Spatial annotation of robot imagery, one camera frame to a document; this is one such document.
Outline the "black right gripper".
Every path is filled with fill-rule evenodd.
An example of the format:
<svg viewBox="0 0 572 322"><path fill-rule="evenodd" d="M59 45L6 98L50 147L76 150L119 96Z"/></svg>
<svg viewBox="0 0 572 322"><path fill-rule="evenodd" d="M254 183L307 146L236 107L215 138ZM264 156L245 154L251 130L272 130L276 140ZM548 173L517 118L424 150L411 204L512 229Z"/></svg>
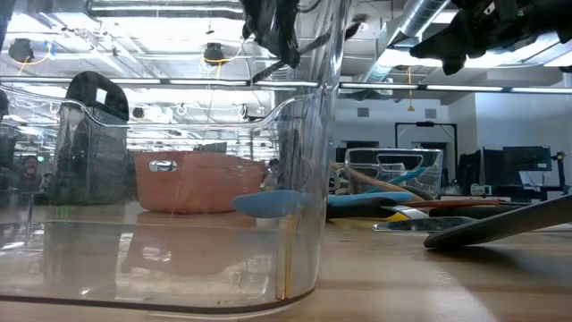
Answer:
<svg viewBox="0 0 572 322"><path fill-rule="evenodd" d="M458 12L450 25L422 40L409 52L420 59L442 60L445 74L467 59L495 47L510 47L543 33L561 33L561 0L451 0Z"/></svg>

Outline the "small blue silicone spoon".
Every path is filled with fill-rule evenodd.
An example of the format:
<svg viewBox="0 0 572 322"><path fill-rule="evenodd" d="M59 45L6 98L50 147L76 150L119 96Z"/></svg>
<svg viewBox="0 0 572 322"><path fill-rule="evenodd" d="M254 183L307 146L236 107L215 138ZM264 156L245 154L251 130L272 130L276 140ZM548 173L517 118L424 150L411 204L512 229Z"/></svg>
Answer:
<svg viewBox="0 0 572 322"><path fill-rule="evenodd" d="M424 172L425 172L425 167L422 166L418 167L414 171L397 171L396 176L390 179L388 183L397 185L399 183L406 182L410 179L414 179L419 175L423 174Z"/></svg>

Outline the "black plastic spoon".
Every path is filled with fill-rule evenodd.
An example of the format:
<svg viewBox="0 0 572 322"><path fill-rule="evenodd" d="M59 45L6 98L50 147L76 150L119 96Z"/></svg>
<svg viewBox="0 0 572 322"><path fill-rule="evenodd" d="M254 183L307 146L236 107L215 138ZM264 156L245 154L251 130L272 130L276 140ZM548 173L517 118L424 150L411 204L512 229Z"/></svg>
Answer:
<svg viewBox="0 0 572 322"><path fill-rule="evenodd" d="M434 190L432 188L426 189L426 188L408 186L408 189L424 200L440 199L441 198L440 192L438 190Z"/></svg>

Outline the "large blue silicone spoon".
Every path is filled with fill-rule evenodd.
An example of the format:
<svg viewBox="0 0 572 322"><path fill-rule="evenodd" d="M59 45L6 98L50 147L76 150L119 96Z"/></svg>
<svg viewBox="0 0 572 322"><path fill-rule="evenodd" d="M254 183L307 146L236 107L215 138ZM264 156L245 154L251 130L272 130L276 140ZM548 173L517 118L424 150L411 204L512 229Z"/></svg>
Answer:
<svg viewBox="0 0 572 322"><path fill-rule="evenodd" d="M413 201L415 195L407 191L373 192L350 195L329 195L320 199L305 192L277 190L240 195L231 202L242 214L255 218L282 218L301 210L310 210L326 201L326 218L381 216L382 206L398 206Z"/></svg>

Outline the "orange plastic bin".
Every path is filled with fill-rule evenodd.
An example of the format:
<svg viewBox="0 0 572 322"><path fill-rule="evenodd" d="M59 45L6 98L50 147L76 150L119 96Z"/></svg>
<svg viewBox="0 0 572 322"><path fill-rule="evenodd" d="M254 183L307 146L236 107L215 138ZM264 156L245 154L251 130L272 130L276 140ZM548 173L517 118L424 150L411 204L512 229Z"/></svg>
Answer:
<svg viewBox="0 0 572 322"><path fill-rule="evenodd" d="M135 171L144 209L214 214L232 212L235 197L260 191L265 165L216 152L141 152Z"/></svg>

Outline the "rectangular black spatula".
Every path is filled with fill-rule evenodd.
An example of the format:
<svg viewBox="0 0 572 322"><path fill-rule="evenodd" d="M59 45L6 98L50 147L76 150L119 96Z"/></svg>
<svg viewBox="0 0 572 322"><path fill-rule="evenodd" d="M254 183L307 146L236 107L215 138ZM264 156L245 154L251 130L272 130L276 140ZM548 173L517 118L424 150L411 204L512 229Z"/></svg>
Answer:
<svg viewBox="0 0 572 322"><path fill-rule="evenodd" d="M424 241L427 248L450 249L497 241L520 233L572 222L572 195L542 201L496 216L476 219L431 233Z"/></svg>

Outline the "large clear plastic bin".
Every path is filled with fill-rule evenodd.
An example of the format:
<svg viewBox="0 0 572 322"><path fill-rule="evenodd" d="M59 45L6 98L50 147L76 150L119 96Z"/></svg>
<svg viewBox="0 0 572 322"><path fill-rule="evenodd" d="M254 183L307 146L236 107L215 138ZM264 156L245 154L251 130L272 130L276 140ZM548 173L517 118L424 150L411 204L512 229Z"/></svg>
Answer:
<svg viewBox="0 0 572 322"><path fill-rule="evenodd" d="M265 165L276 190L328 194L333 108L350 0L323 0L301 27L300 48L330 31L296 68L263 81L317 88L118 85L129 103L127 187L118 203L49 200L59 111L71 82L0 82L0 301L253 315L290 306L316 285L326 201L282 218L237 212L144 209L135 155L205 151ZM18 191L25 156L38 158L41 191Z"/></svg>

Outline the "long ceiling light strip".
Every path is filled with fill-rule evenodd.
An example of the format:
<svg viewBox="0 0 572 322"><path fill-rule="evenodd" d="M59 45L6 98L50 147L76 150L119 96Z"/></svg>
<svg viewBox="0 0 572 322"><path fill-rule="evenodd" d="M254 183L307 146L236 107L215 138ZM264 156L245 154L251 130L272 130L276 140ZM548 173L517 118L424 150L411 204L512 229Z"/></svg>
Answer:
<svg viewBox="0 0 572 322"><path fill-rule="evenodd" d="M66 77L42 76L0 76L0 82L8 83L46 83L64 84L71 82ZM138 79L138 78L112 78L112 82L119 85L183 85L183 86L221 86L221 87L251 87L262 86L270 88L305 87L317 88L319 84L314 81L302 80L222 80L222 79ZM406 90L406 91L439 91L439 92L476 92L476 93L503 93L503 94L541 94L541 95L572 95L572 88L549 87L498 87L475 85L440 85L440 84L404 84L404 83L359 83L340 82L340 89L373 89L373 90Z"/></svg>

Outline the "black monitor back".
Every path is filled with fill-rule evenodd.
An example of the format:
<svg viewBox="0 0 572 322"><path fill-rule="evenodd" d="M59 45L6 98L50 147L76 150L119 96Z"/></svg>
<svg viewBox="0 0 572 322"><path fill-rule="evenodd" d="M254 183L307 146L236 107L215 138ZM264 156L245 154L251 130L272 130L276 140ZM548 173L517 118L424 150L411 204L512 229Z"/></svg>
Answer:
<svg viewBox="0 0 572 322"><path fill-rule="evenodd" d="M504 183L504 154L502 150L481 148L459 157L457 181L462 189L473 183L491 186Z"/></svg>

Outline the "small clear plastic bin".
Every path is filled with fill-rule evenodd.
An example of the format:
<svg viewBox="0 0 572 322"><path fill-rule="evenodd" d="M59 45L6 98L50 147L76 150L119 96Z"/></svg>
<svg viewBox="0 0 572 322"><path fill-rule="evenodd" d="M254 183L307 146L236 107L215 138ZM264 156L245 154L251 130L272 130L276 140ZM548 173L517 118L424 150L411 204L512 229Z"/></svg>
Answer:
<svg viewBox="0 0 572 322"><path fill-rule="evenodd" d="M388 182L397 171L414 171L425 167L425 172L414 179L397 184L432 188L440 192L442 181L442 156L439 149L423 148L350 148L346 151L344 165L370 176L376 180ZM388 192L371 185L349 179L352 193Z"/></svg>

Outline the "background computer monitor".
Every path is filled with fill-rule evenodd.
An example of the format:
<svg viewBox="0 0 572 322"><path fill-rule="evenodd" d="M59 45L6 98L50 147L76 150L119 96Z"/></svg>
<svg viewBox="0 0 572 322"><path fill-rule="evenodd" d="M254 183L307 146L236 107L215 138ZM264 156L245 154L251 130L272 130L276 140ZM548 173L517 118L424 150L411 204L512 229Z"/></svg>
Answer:
<svg viewBox="0 0 572 322"><path fill-rule="evenodd" d="M543 146L504 147L504 169L508 172L550 172L551 149Z"/></svg>

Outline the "dark brown wooden spoon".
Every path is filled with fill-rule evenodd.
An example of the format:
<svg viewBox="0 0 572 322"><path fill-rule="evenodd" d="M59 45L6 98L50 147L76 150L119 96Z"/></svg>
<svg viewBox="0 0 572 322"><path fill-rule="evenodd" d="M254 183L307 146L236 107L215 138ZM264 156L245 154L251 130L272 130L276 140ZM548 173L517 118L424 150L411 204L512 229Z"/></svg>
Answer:
<svg viewBox="0 0 572 322"><path fill-rule="evenodd" d="M498 205L501 202L497 199L446 199L446 200L424 200L408 201L403 206L411 208L458 208L472 206Z"/></svg>

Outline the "dark background desk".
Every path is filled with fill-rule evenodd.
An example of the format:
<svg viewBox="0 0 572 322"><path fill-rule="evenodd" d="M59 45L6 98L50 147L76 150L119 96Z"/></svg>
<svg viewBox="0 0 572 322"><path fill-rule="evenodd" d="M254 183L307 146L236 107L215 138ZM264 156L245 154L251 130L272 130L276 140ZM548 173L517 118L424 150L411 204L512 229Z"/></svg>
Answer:
<svg viewBox="0 0 572 322"><path fill-rule="evenodd" d="M458 191L445 191L440 199L509 199L516 202L530 202L531 200L545 201L549 199L550 192L560 192L567 195L572 190L570 185L480 185L471 184L468 194Z"/></svg>

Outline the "black background stand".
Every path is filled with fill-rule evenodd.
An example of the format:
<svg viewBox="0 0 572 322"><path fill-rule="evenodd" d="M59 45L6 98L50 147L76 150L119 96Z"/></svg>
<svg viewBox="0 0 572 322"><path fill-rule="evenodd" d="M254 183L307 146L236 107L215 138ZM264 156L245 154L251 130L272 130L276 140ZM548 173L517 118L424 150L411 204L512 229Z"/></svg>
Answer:
<svg viewBox="0 0 572 322"><path fill-rule="evenodd" d="M568 194L569 186L566 182L566 175L564 170L564 157L565 154L562 151L558 151L554 156L551 158L557 163L558 168L558 178L559 178L559 187L560 190L564 195Z"/></svg>

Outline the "black background gantry frame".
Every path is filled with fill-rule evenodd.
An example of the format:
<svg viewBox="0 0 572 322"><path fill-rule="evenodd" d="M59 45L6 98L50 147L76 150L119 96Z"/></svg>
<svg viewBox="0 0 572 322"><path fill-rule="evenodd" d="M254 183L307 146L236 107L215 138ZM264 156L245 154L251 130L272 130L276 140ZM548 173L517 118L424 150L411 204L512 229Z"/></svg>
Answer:
<svg viewBox="0 0 572 322"><path fill-rule="evenodd" d="M394 147L439 149L443 152L442 168L447 170L447 182L457 178L458 126L455 123L396 122Z"/></svg>

